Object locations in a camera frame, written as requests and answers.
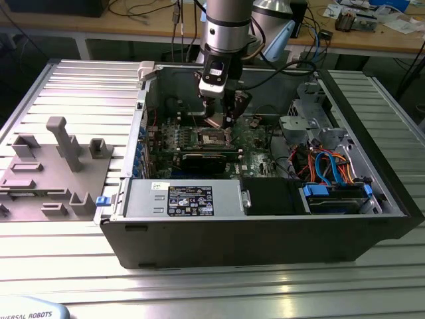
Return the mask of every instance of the sticker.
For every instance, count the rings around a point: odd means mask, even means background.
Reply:
[[[154,181],[152,183],[152,190],[154,191],[166,191],[168,187],[170,186],[170,183],[164,183],[163,181]]]
[[[172,217],[214,216],[213,188],[211,186],[168,187],[167,212]]]

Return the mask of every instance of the motherboard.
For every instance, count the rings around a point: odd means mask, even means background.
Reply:
[[[225,130],[194,118],[187,124],[168,118],[149,128],[151,178],[277,177],[270,128],[254,117],[242,117]]]

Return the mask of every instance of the power supply label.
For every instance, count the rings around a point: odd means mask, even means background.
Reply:
[[[211,186],[168,187],[167,213],[172,217],[214,216]]]

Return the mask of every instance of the blue clip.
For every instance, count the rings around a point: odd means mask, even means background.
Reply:
[[[307,184],[303,187],[303,192],[306,197],[309,196],[329,196],[329,192],[325,185]]]
[[[367,185],[367,184],[365,185],[365,192],[366,192],[367,197],[372,197],[373,190],[372,190],[372,187],[370,185]]]
[[[110,205],[112,205],[111,197],[98,196],[98,198],[96,198],[96,207],[108,207]]]

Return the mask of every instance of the paper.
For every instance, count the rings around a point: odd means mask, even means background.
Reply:
[[[325,12],[323,13],[323,16],[327,18],[338,19],[341,9],[342,9],[342,6],[340,5],[327,5],[327,8]]]
[[[392,30],[401,32],[405,35],[416,31],[415,25],[412,23],[403,21],[403,20],[395,20],[391,22],[384,23],[384,26],[391,28]]]

